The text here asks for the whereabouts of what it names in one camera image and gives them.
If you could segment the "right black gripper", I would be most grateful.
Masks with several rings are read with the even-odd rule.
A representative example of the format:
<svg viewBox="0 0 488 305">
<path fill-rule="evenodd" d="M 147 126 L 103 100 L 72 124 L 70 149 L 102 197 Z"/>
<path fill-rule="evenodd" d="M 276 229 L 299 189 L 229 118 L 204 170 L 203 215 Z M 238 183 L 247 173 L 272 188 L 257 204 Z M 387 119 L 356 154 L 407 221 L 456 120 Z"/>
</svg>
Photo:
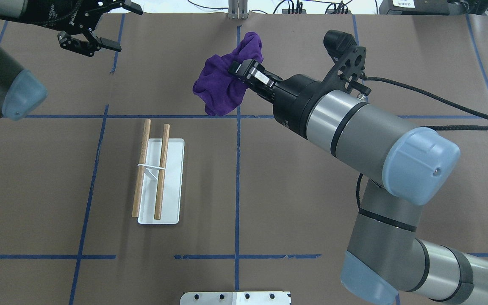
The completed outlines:
<svg viewBox="0 0 488 305">
<path fill-rule="evenodd" d="M 283 80 L 254 59 L 234 61 L 228 73 L 270 102 L 274 119 L 303 138 L 307 137 L 307 124 L 314 106 L 330 92 L 321 81 L 306 75 Z"/>
</svg>

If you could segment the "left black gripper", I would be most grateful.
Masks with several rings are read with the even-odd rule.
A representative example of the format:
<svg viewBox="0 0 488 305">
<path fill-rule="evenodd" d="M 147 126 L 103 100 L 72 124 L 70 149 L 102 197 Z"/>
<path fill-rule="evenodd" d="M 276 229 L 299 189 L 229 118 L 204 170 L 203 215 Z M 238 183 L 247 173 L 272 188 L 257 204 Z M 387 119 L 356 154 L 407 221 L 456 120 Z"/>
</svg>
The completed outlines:
<svg viewBox="0 0 488 305">
<path fill-rule="evenodd" d="M 143 15 L 142 7 L 131 0 L 16 0 L 15 14 L 27 24 L 38 25 L 56 31 L 58 42 L 64 50 L 93 57 L 95 52 L 105 49 L 120 52 L 120 43 L 93 33 L 99 15 L 122 8 L 137 15 Z M 86 41 L 70 34 L 84 33 Z"/>
</svg>

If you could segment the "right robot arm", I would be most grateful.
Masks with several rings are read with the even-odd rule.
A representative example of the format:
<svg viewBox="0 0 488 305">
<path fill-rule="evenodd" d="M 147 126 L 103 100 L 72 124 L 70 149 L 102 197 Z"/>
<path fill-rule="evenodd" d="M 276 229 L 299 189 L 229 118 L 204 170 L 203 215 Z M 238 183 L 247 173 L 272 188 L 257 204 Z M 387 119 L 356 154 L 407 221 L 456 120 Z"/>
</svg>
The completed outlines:
<svg viewBox="0 0 488 305">
<path fill-rule="evenodd" d="M 445 183 L 460 149 L 345 92 L 345 79 L 282 80 L 256 60 L 229 73 L 273 104 L 275 119 L 367 176 L 345 251 L 341 283 L 374 305 L 401 291 L 440 305 L 488 305 L 488 261 L 415 237 L 423 207 Z"/>
</svg>

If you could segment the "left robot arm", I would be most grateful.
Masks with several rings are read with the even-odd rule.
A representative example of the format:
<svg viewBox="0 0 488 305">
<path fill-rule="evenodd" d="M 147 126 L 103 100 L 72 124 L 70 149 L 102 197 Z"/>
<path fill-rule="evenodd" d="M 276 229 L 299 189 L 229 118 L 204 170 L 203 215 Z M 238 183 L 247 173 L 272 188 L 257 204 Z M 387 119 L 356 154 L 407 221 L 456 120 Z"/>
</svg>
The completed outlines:
<svg viewBox="0 0 488 305">
<path fill-rule="evenodd" d="M 91 57 L 102 49 L 121 50 L 118 42 L 94 33 L 101 17 L 115 8 L 143 13 L 131 0 L 0 0 L 0 20 L 57 31 L 61 48 Z M 33 73 L 0 46 L 0 119 L 21 120 L 47 96 Z"/>
</svg>

